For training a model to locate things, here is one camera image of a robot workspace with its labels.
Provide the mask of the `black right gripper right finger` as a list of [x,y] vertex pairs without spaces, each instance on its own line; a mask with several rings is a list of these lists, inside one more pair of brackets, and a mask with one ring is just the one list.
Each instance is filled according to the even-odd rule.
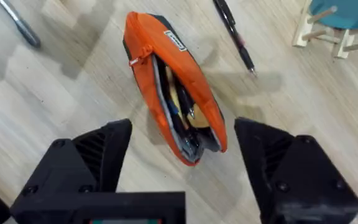
[[351,223],[358,196],[317,140],[238,117],[234,129],[262,223]]

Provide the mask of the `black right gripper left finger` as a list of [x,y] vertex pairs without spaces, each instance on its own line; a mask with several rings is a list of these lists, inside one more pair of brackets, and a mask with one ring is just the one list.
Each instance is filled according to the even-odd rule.
[[17,223],[88,223],[117,189],[132,123],[54,140],[10,208]]

